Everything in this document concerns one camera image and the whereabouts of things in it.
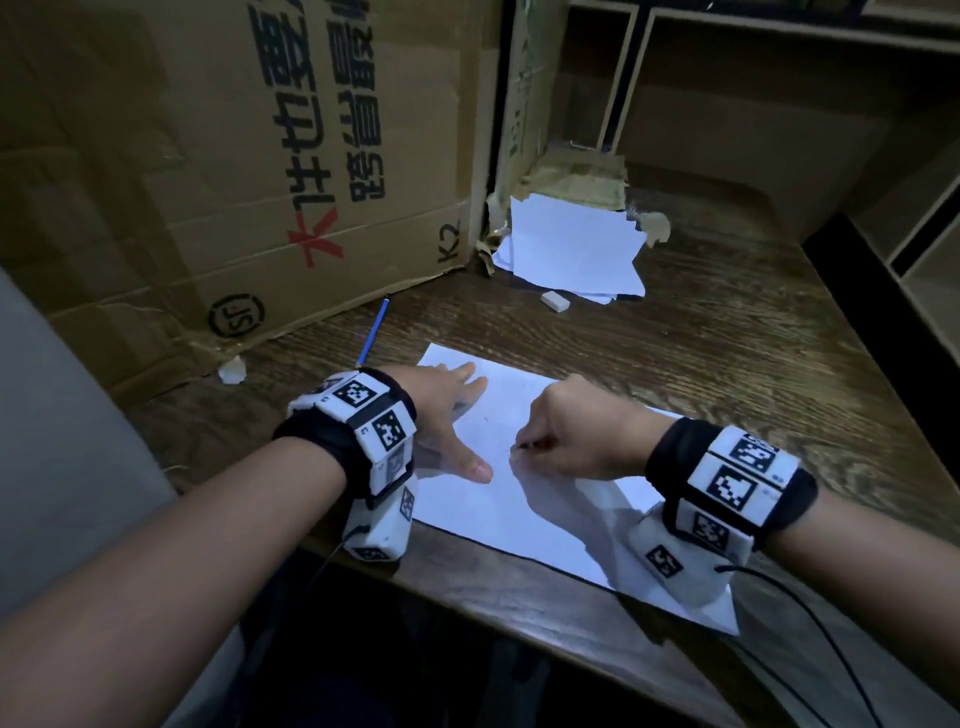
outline fingernail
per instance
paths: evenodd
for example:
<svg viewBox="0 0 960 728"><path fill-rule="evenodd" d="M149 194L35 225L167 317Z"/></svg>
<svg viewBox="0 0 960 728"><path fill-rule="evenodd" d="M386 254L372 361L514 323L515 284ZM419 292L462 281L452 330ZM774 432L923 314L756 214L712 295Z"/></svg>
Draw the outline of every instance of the fingernail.
<svg viewBox="0 0 960 728"><path fill-rule="evenodd" d="M493 468L487 463L479 462L470 468L470 480L479 480L481 483L489 483L493 477Z"/></svg>

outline wood grain surface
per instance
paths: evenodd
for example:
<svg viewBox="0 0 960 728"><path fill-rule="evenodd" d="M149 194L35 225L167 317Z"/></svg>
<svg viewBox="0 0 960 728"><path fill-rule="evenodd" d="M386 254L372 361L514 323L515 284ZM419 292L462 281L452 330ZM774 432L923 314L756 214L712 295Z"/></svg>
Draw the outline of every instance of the wood grain surface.
<svg viewBox="0 0 960 728"><path fill-rule="evenodd" d="M433 341L546 376L579 372L621 395L757 432L838 493L960 544L954 484L765 202L653 170L632 170L632 180L641 185L631 204L673 223L670 241L636 261L644 299L573 298L558 315L522 281L471 267L395 295L369 363L416 362ZM137 406L130 419L171 481L195 487L266 442L288 400L352 365L378 307L256 347L239 386L208 376ZM307 545L328 552L342 517L324 519ZM734 579L742 636L728 641L419 523L399 567L344 563L709 725L820 725L757 659L833 725L871 725L806 615L749 576ZM795 586L822 616L889 728L918 725L918 716L924 726L960 725L823 599L762 556L751 565Z"/></svg>

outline gray fabric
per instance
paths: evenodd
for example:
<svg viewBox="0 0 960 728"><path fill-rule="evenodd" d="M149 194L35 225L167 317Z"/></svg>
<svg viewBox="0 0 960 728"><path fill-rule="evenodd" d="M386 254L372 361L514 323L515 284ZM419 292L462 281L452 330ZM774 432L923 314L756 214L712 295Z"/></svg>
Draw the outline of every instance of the gray fabric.
<svg viewBox="0 0 960 728"><path fill-rule="evenodd" d="M0 619L176 494L143 441L0 271ZM234 629L167 725L202 725L243 657Z"/></svg>

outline blue pencil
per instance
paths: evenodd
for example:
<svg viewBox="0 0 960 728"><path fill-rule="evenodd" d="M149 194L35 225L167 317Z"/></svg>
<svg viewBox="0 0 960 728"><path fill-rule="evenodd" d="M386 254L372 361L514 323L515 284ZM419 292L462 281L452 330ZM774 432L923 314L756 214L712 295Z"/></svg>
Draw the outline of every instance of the blue pencil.
<svg viewBox="0 0 960 728"><path fill-rule="evenodd" d="M383 315L387 312L388 305L390 305L390 296L383 300L383 303L380 305L380 311L376 314L376 318L373 319L373 326L370 327L370 333L367 334L367 341L364 342L360 356L357 358L358 367L362 367L363 363L367 361L367 354L370 353L370 347L373 346L373 338L376 336L376 330L380 328L380 323L383 321Z"/></svg>

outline wristband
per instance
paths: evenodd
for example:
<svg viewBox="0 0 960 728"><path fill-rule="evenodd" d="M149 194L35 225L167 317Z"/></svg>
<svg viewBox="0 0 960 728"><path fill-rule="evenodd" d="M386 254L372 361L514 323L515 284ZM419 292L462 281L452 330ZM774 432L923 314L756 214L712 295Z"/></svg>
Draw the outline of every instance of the wristband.
<svg viewBox="0 0 960 728"><path fill-rule="evenodd" d="M736 564L817 497L800 459L739 427L675 422L654 448L646 477L666 499L663 524Z"/></svg>
<svg viewBox="0 0 960 728"><path fill-rule="evenodd" d="M299 437L344 469L352 499L376 508L413 474L417 408L397 382L363 367L290 402L274 438Z"/></svg>

